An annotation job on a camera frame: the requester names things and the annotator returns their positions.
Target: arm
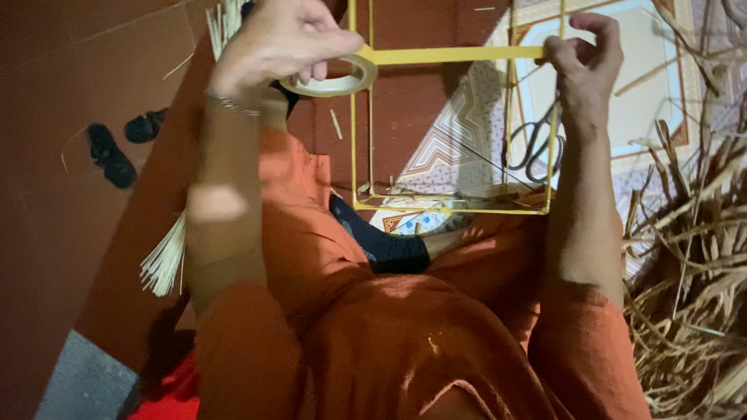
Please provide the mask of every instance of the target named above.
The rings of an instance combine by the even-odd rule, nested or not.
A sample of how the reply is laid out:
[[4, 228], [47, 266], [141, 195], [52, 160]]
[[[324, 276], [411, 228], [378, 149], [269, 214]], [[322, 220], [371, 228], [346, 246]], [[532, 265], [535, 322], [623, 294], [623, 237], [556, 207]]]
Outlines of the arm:
[[573, 16], [571, 26], [595, 33], [598, 45], [578, 38], [545, 42], [545, 56], [558, 72], [568, 136], [550, 213], [548, 282], [594, 285], [622, 308], [622, 233], [607, 134], [610, 94], [622, 64], [619, 28], [595, 13]]
[[571, 18], [597, 46], [548, 38], [568, 142], [548, 233], [548, 284], [529, 358], [576, 419], [649, 419], [622, 317], [620, 239], [607, 112], [622, 63], [617, 21]]
[[258, 87], [296, 72], [306, 81], [323, 80], [325, 60], [361, 45], [321, 1], [271, 0], [258, 4], [221, 55], [208, 87], [201, 170], [187, 199], [187, 286], [198, 316], [237, 282], [267, 284]]

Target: bracelet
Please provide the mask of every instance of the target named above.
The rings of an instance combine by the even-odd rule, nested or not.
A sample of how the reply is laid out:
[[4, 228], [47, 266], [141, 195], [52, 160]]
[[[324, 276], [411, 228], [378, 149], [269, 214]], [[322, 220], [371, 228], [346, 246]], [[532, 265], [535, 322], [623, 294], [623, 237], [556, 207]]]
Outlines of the bracelet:
[[259, 115], [261, 114], [258, 108], [253, 108], [250, 106], [239, 104], [235, 100], [226, 98], [225, 96], [218, 96], [215, 93], [213, 93], [212, 90], [210, 90], [209, 88], [205, 89], [205, 94], [207, 94], [208, 97], [213, 99], [214, 101], [217, 101], [221, 107], [228, 109], [230, 111], [241, 112], [241, 113], [250, 115], [251, 117], [259, 117]]

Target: black scissors handle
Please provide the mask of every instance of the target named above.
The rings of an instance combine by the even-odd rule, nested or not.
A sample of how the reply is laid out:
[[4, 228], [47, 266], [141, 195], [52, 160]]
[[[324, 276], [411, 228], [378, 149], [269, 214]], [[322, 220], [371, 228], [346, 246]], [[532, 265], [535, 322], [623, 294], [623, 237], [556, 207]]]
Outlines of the black scissors handle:
[[[537, 142], [537, 137], [539, 136], [539, 130], [544, 124], [548, 124], [549, 122], [546, 121], [546, 117], [542, 118], [537, 123], [524, 123], [519, 128], [517, 128], [512, 134], [511, 134], [511, 140], [513, 141], [514, 138], [518, 135], [518, 133], [526, 130], [528, 127], [533, 127], [532, 134], [529, 136], [529, 141], [527, 142], [527, 151], [524, 154], [524, 157], [522, 158], [521, 162], [519, 162], [517, 165], [511, 165], [508, 162], [507, 154], [503, 153], [503, 162], [510, 170], [520, 170], [524, 169], [524, 172], [527, 175], [527, 178], [532, 182], [537, 183], [543, 183], [548, 181], [547, 176], [543, 176], [542, 178], [536, 178], [534, 174], [532, 173], [532, 166], [534, 165], [534, 162], [539, 158], [539, 156], [549, 147], [550, 145], [550, 138], [548, 137], [547, 140], [539, 147], [539, 150], [534, 152], [534, 145]], [[562, 158], [563, 149], [565, 147], [565, 138], [562, 135], [556, 135], [555, 138], [558, 140], [558, 156], [555, 158], [555, 162], [553, 164], [553, 173], [554, 176], [558, 171], [560, 170], [560, 161]]]
[[537, 153], [534, 153], [533, 155], [531, 155], [531, 157], [529, 158], [529, 162], [527, 163], [527, 166], [524, 169], [526, 171], [527, 178], [529, 178], [530, 181], [537, 182], [539, 184], [542, 184], [544, 182], [549, 182], [550, 178], [555, 176], [555, 174], [558, 173], [558, 171], [560, 170], [560, 160], [562, 159], [562, 152], [563, 152], [563, 148], [565, 147], [565, 138], [562, 135], [556, 135], [555, 138], [558, 140], [558, 156], [555, 158], [555, 162], [553, 163], [552, 175], [545, 175], [542, 178], [535, 178], [534, 174], [532, 174], [532, 166], [534, 165], [534, 161], [537, 160], [537, 158], [539, 158], [542, 152], [544, 152], [550, 145], [550, 138], [548, 138], [539, 147], [539, 150], [537, 150]]

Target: dried straw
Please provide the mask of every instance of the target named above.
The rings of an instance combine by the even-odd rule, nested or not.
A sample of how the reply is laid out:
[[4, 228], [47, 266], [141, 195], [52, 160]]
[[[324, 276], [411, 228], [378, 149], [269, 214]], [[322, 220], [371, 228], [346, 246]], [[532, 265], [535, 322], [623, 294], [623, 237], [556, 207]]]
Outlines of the dried straw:
[[734, 64], [705, 68], [707, 52], [690, 47], [672, 14], [660, 4], [657, 10], [695, 58], [707, 94], [694, 173], [682, 172], [669, 128], [657, 122], [667, 161], [651, 150], [650, 174], [658, 173], [666, 200], [650, 214], [644, 206], [650, 202], [633, 192], [623, 258], [646, 260], [641, 272], [625, 278], [624, 313], [656, 419], [741, 419], [747, 416], [747, 94], [737, 130], [714, 133], [710, 101], [723, 91], [722, 75]]

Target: black sandal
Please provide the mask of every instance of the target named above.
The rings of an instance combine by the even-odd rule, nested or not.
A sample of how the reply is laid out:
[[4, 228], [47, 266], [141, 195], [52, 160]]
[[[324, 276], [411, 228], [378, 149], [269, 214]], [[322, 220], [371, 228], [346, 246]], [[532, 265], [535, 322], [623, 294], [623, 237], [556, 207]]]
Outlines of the black sandal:
[[104, 169], [104, 177], [114, 186], [125, 189], [137, 179], [137, 171], [127, 156], [114, 143], [114, 136], [103, 124], [91, 124], [87, 129], [91, 158]]
[[158, 130], [161, 124], [166, 120], [166, 111], [164, 108], [160, 111], [148, 111], [145, 115], [138, 115], [136, 118], [125, 124], [125, 137], [132, 143], [145, 143], [158, 136]]

